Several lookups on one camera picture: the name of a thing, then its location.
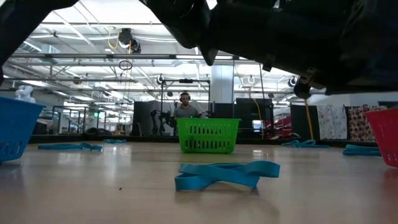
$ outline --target plastic basket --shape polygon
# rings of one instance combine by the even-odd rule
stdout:
[[[398,167],[398,108],[365,113],[384,162]]]
[[[22,156],[43,108],[0,96],[0,162]]]
[[[181,151],[231,153],[240,119],[177,119]]]

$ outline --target hanging cloth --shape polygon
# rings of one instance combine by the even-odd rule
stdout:
[[[347,115],[344,106],[317,106],[321,139],[347,139]]]
[[[348,108],[349,113],[349,135],[352,141],[376,142],[371,126],[365,113],[387,109],[385,106],[368,106]]]

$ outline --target man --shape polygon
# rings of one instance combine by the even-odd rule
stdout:
[[[199,111],[194,106],[189,105],[190,100],[191,96],[188,93],[181,93],[181,105],[174,110],[174,118],[190,118],[199,115]]]

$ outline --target blue basket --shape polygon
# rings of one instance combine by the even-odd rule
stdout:
[[[43,108],[0,96],[0,162],[21,158]]]

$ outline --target blue fabric loop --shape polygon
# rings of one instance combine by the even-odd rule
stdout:
[[[218,181],[257,187],[259,177],[279,177],[280,165],[255,161],[248,164],[181,164],[182,174],[174,178],[176,190],[200,190]]]
[[[104,142],[110,143],[110,144],[120,144],[120,143],[126,143],[126,140],[115,140],[115,139],[105,139]]]
[[[378,147],[364,147],[348,144],[343,150],[344,156],[381,156]]]
[[[329,146],[317,145],[315,140],[307,140],[304,142],[299,142],[299,140],[293,140],[291,142],[283,143],[282,146],[293,146],[293,147],[309,147],[309,148],[329,148]]]
[[[92,146],[88,143],[81,143],[81,144],[53,144],[53,145],[41,145],[37,146],[38,149],[46,149],[46,150],[82,150],[82,149],[89,149],[92,150],[102,150],[102,146]]]

